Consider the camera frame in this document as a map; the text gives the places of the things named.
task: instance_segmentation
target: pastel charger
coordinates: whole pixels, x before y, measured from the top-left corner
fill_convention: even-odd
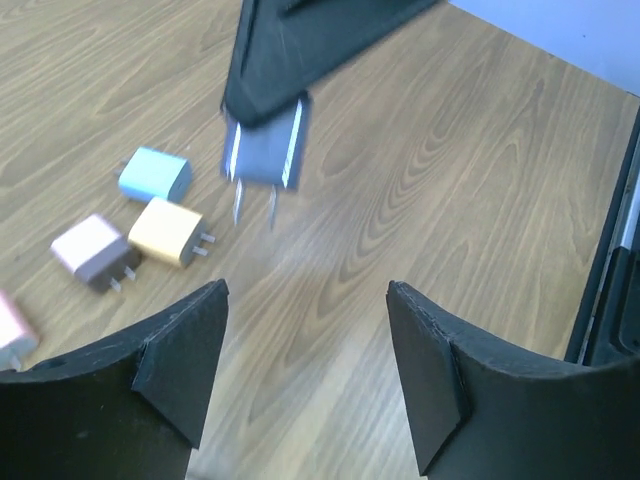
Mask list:
[[[93,214],[56,238],[51,251],[78,280],[98,293],[120,291],[120,280],[135,278],[140,252],[98,214]]]
[[[202,215],[160,197],[151,199],[129,231],[132,246],[177,267],[189,265],[194,254],[208,254],[199,246],[202,241],[215,242]]]
[[[38,335],[9,295],[0,290],[0,370],[21,370],[21,359],[38,346]]]
[[[118,178],[123,195],[142,203],[160,197],[180,203],[191,185],[193,173],[188,160],[140,147]]]

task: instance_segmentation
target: power adapter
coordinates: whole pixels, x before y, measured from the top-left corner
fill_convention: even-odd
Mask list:
[[[140,147],[116,174],[122,194],[143,203],[154,197],[180,203],[193,179],[188,160],[146,147]]]
[[[278,191],[297,190],[311,104],[311,97],[305,92],[295,104],[265,125],[253,129],[244,128],[226,115],[227,136],[220,172],[227,180],[237,182],[233,206],[236,225],[242,213],[245,183],[271,187],[271,228],[275,222]]]
[[[18,307],[0,290],[0,370],[22,369],[21,360],[38,346],[38,335],[31,329]]]
[[[202,215],[156,197],[146,206],[129,232],[129,243],[149,257],[177,267],[186,267],[193,256],[206,256],[200,247],[215,242],[207,234]]]
[[[54,255],[78,280],[98,293],[121,290],[120,280],[135,279],[140,253],[98,214],[67,230],[51,244]]]

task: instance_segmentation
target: wood grain surface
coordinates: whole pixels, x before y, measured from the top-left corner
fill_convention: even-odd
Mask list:
[[[451,6],[314,90],[300,193],[218,176],[240,0],[0,0],[1,287],[42,335],[28,365],[224,277],[231,314],[202,448],[214,479],[414,479],[385,309],[405,280],[509,341],[561,357],[638,100]],[[91,293],[51,241],[142,206],[112,171],[183,155],[184,202],[218,243]]]

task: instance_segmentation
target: beige charger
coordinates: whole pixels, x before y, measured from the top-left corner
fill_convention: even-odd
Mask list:
[[[201,242],[213,243],[201,214],[160,197],[153,198],[129,232],[129,243],[151,258],[187,267],[194,255],[209,252]]]

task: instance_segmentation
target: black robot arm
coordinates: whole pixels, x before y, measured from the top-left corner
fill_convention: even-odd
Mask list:
[[[438,0],[244,0],[223,103],[258,127]]]

